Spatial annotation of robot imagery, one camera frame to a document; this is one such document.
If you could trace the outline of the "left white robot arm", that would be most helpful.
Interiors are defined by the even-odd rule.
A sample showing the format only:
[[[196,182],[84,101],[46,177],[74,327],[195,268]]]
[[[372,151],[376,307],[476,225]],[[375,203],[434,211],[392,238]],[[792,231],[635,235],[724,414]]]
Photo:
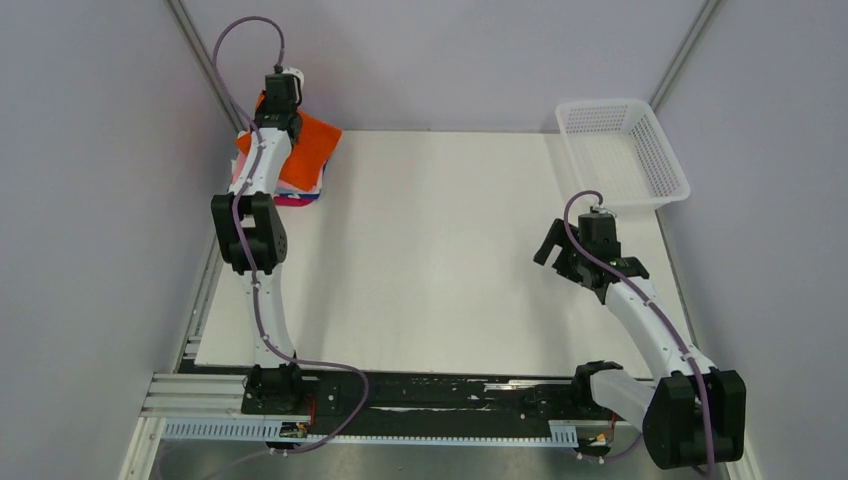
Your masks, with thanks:
[[[219,249],[245,291],[253,333],[246,397],[298,411],[306,386],[296,363],[281,294],[288,239],[274,202],[285,161],[302,127],[298,108],[303,75],[278,67],[267,75],[251,129],[239,140],[239,163],[225,194],[211,201]]]

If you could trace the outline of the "orange t shirt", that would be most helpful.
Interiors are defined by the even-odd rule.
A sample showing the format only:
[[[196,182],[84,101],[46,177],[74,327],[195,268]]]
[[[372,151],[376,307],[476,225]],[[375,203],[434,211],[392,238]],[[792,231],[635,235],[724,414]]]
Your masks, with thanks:
[[[342,137],[342,131],[299,109],[303,126],[291,155],[278,175],[298,189],[310,190],[320,170],[329,161]]]

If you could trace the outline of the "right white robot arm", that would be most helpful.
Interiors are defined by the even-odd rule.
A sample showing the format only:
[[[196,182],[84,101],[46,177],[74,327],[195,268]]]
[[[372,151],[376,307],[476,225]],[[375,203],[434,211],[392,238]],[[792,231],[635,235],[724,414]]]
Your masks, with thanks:
[[[646,362],[646,385],[614,361],[575,370],[571,403],[584,417],[609,410],[642,434],[664,470],[728,463],[744,453],[747,388],[735,370],[721,370],[683,339],[666,313],[650,274],[624,257],[613,215],[593,210],[576,224],[553,220],[533,260],[591,291],[625,328]]]

